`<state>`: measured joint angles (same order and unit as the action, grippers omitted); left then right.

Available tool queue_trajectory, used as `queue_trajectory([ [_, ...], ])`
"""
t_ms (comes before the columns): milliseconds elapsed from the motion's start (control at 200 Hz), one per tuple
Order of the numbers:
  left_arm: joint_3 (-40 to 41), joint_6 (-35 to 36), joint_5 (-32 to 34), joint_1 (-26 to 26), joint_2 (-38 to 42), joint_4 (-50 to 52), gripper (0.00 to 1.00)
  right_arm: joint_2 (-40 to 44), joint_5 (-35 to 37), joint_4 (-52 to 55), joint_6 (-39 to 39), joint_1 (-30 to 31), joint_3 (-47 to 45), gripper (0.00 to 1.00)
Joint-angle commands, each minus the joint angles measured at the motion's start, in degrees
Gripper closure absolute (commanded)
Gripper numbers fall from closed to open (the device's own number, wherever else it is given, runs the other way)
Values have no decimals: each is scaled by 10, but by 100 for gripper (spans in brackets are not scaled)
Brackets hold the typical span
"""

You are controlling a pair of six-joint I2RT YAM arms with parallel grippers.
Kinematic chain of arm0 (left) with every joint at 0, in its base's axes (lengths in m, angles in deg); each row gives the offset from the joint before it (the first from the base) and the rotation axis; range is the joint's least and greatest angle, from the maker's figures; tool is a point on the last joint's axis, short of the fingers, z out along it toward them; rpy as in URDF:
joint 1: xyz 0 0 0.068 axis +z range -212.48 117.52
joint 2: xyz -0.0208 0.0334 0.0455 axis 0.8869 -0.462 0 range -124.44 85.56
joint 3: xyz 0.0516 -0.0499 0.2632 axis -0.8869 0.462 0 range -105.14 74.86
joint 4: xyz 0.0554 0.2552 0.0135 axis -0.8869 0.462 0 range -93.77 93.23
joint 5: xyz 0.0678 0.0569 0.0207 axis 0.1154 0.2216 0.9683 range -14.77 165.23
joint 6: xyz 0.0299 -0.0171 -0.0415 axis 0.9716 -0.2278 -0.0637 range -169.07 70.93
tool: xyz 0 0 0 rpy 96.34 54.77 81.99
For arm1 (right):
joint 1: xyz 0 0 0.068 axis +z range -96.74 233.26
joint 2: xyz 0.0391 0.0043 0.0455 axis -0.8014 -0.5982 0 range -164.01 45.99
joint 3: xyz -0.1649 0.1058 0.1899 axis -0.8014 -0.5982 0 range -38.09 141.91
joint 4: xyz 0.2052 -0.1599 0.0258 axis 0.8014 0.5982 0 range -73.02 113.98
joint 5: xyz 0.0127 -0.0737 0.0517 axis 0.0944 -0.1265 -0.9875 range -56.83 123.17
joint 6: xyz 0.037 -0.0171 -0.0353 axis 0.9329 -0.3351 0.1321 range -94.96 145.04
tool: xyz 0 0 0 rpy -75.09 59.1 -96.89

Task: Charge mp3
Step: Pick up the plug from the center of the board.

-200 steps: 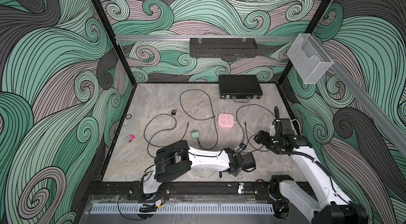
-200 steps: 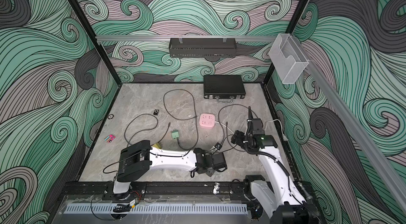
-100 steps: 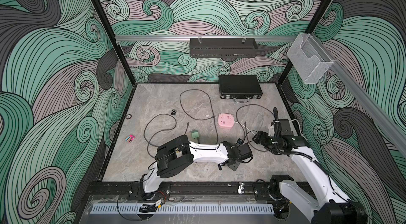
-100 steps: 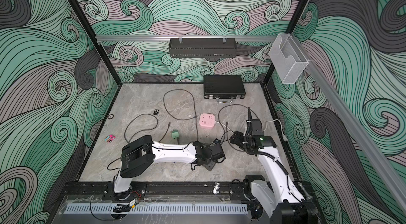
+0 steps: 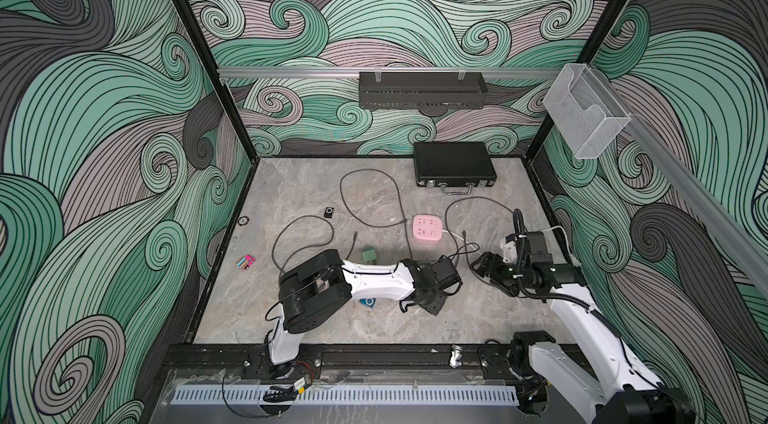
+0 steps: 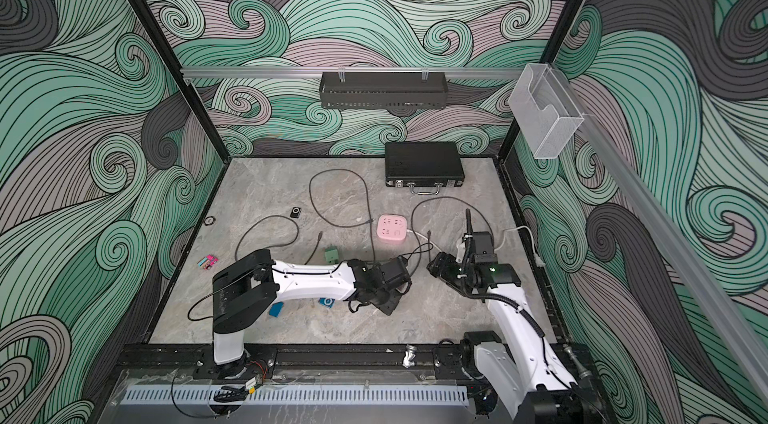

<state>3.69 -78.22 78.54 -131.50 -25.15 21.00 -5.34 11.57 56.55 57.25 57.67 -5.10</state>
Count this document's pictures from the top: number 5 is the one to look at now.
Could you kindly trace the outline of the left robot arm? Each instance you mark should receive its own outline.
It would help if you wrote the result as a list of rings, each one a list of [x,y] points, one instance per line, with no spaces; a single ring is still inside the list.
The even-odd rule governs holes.
[[[418,306],[436,316],[463,281],[453,261],[404,259],[392,265],[357,264],[323,251],[279,279],[274,330],[266,337],[272,364],[297,358],[306,333],[355,299],[398,302],[402,312]]]

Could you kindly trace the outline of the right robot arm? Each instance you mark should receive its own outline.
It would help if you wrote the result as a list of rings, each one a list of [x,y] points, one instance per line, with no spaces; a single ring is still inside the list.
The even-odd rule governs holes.
[[[554,263],[542,233],[518,231],[503,238],[500,249],[470,262],[472,274],[508,297],[548,305],[575,340],[560,344],[545,331],[522,331],[503,357],[480,351],[482,363],[519,380],[521,411],[539,413],[551,386],[587,423],[696,421],[685,392],[666,386],[641,362],[599,310],[580,270]]]

